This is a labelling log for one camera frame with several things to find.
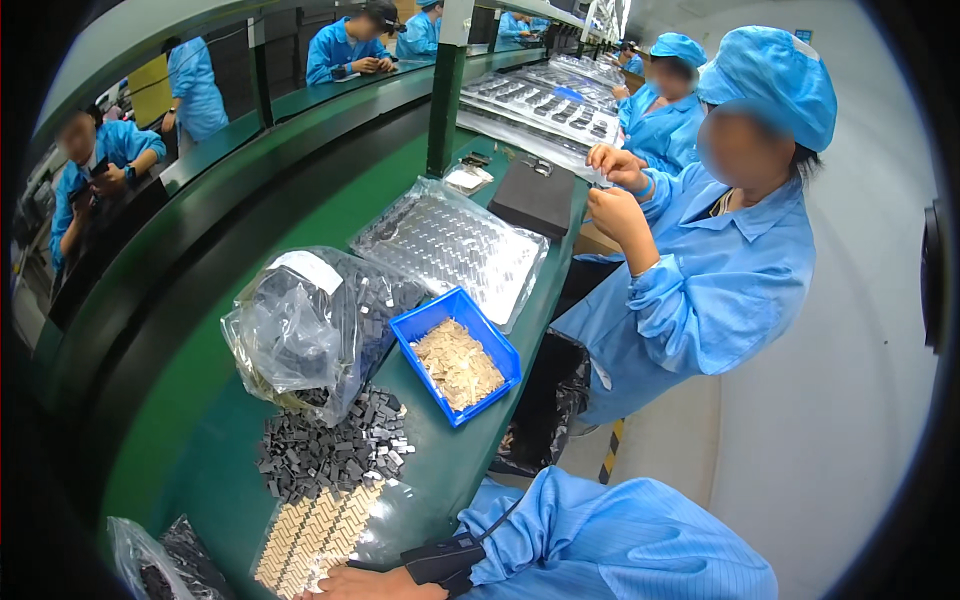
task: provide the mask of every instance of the clear plastic tray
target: clear plastic tray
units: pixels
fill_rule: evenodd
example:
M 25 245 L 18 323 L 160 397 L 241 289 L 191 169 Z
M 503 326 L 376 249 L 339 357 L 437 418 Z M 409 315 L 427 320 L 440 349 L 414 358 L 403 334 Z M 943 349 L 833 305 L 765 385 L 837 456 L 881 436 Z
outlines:
M 549 244 L 442 181 L 421 177 L 350 247 L 435 295 L 462 286 L 488 319 L 509 332 L 530 297 Z

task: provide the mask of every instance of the striped fabric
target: striped fabric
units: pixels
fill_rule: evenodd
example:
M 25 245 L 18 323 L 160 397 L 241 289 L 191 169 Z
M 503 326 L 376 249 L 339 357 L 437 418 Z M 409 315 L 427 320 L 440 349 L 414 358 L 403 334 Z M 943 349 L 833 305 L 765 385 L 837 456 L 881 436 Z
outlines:
M 485 480 L 461 530 L 478 536 L 520 490 Z M 483 542 L 464 597 L 590 600 L 766 600 L 771 566 L 707 511 L 653 479 L 613 488 L 559 468 L 540 472 L 523 501 Z

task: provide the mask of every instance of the clear plastic bag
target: clear plastic bag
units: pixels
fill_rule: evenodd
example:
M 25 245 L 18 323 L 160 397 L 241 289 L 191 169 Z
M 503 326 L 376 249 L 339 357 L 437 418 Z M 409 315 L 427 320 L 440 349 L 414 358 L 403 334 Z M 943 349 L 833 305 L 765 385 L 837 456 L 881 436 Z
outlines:
M 388 321 L 414 308 L 423 288 L 389 266 L 328 248 L 271 258 L 221 318 L 247 391 L 309 411 L 329 426 L 347 414 L 394 341 Z M 301 390 L 324 390 L 311 404 Z
M 493 175 L 482 168 L 458 162 L 450 167 L 444 175 L 444 183 L 457 190 L 464 196 L 475 194 L 488 183 L 493 182 Z
M 196 600 L 163 546 L 143 527 L 126 518 L 108 516 L 107 531 L 117 575 L 136 600 Z
M 235 600 L 223 573 L 210 560 L 204 544 L 193 530 L 186 515 L 180 515 L 174 524 L 160 536 L 180 579 L 197 600 Z
M 436 295 L 462 286 L 509 333 L 550 242 L 504 222 L 442 181 L 420 177 L 350 247 Z

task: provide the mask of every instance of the plastic sheet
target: plastic sheet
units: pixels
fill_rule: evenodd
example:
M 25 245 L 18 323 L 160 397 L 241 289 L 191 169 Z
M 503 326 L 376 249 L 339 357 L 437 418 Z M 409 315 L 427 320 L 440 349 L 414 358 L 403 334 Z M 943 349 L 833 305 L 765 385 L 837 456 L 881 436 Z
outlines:
M 575 75 L 580 75 L 610 88 L 624 85 L 627 82 L 619 65 L 614 66 L 590 57 L 571 57 L 555 54 L 547 62 L 550 68 L 559 69 Z
M 357 254 L 415 278 L 436 295 L 462 286 L 510 332 L 550 242 L 515 228 L 439 180 L 417 178 L 350 242 Z
M 594 144 L 615 143 L 620 122 L 614 112 L 556 91 L 553 85 L 536 84 L 515 74 L 488 73 L 465 84 L 460 100 L 461 106 L 576 142 L 584 153 Z
M 332 426 L 393 343 L 388 321 L 424 295 L 390 267 L 333 248 L 291 250 L 240 292 L 221 330 L 248 392 Z M 325 400 L 292 394 L 315 389 Z
M 193 530 L 186 515 L 160 536 L 160 544 L 170 557 L 180 579 L 197 600 L 234 600 L 236 596 L 217 569 L 204 544 Z
M 609 85 L 600 84 L 588 77 L 549 64 L 525 66 L 515 74 L 535 84 L 547 87 L 562 87 L 575 91 L 583 102 L 610 113 L 616 113 L 616 98 Z
M 138 524 L 107 517 L 117 574 L 136 600 L 195 600 L 163 546 Z
M 534 156 L 539 156 L 559 167 L 568 169 L 587 181 L 603 187 L 611 187 L 611 183 L 599 171 L 586 166 L 587 151 L 580 150 L 580 147 L 565 144 L 562 140 L 549 139 L 537 132 L 522 130 L 508 121 L 495 120 L 492 117 L 494 117 L 492 114 L 460 110 L 457 112 L 457 126 L 516 146 Z M 617 139 L 614 144 L 617 148 L 622 145 L 622 139 Z
M 587 410 L 589 387 L 587 349 L 548 329 L 490 470 L 535 477 L 556 465 L 566 446 L 570 419 Z

